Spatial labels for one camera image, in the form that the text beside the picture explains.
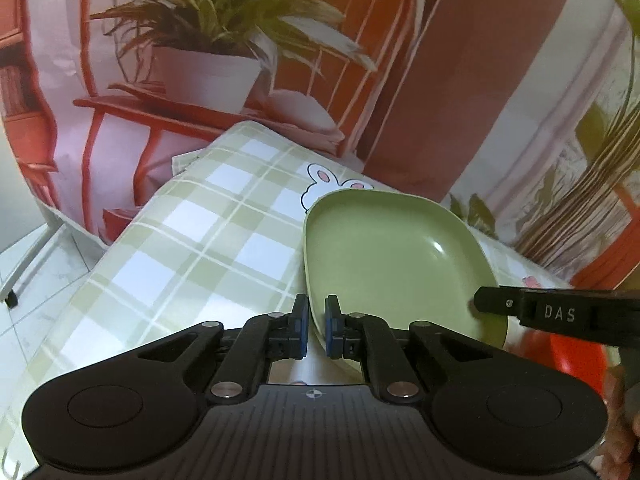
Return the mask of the person's right hand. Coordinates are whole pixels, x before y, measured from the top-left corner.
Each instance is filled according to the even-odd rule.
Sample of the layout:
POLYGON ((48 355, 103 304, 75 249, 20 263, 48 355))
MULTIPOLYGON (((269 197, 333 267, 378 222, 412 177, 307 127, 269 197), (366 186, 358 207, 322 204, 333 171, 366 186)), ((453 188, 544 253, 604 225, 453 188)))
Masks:
POLYGON ((604 378, 604 400, 608 409, 608 430, 600 449, 601 479, 626 480, 631 473, 631 454, 639 443, 639 416, 634 422, 625 418, 624 368, 610 368, 604 378))

